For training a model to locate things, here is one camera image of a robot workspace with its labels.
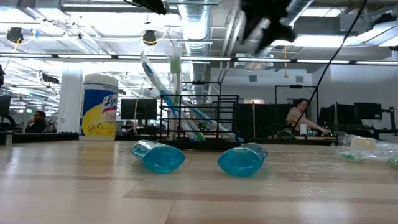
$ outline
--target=disinfecting wipes canister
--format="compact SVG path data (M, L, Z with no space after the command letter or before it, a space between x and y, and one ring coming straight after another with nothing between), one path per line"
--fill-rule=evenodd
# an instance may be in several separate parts
M80 118L80 140L113 141L116 135L118 80L107 75L86 75Z

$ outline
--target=wooden table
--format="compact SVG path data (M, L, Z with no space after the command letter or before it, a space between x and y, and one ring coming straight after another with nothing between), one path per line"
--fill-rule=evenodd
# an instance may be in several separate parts
M0 147L0 223L398 223L398 169L354 163L324 146L265 146L251 178L219 153L187 152L171 174L130 155L133 142Z

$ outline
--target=woman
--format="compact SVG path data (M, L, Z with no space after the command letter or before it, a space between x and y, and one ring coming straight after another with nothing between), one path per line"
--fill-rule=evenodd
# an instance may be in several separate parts
M299 117L301 116L303 111L307 108L307 105L308 105L308 103L307 103L306 99L297 99L297 100L293 101L293 107L292 107L292 109L290 109L290 111L286 117L286 121L292 127L294 127L294 125L296 124L297 120L299 119ZM300 131L300 124L306 124L307 127L311 128L311 129L319 130L319 131L323 132L324 134L330 133L329 130L320 127L319 125L315 124L312 121L307 120L305 115L303 115L302 118L300 119L300 121L298 122L298 125L295 128L295 131L298 131L298 132Z

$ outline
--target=person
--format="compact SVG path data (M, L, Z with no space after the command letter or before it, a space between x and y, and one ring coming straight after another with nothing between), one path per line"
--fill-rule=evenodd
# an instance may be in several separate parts
M47 124L45 123L45 113L43 111L36 111L34 120L26 123L26 133L43 133Z
M293 107L290 109L289 113L287 114L286 121L288 122L289 125L294 127L296 124L297 120L303 113L303 111L307 108L308 103L306 99L297 99L293 101ZM314 122L308 120L305 115L303 115L298 122L298 125L296 126L294 132L298 134L300 132L300 124L306 124L307 127L311 129L315 129L318 131L321 131L323 134L328 134L330 133L329 130L315 124Z

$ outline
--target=blue bottle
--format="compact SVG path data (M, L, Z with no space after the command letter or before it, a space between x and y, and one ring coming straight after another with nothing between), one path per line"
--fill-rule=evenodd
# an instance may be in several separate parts
M229 175L249 177L261 168L267 155L259 144L249 143L222 153L217 163Z
M185 160L182 151L176 147L145 140L137 142L131 154L149 170L157 173L172 172Z

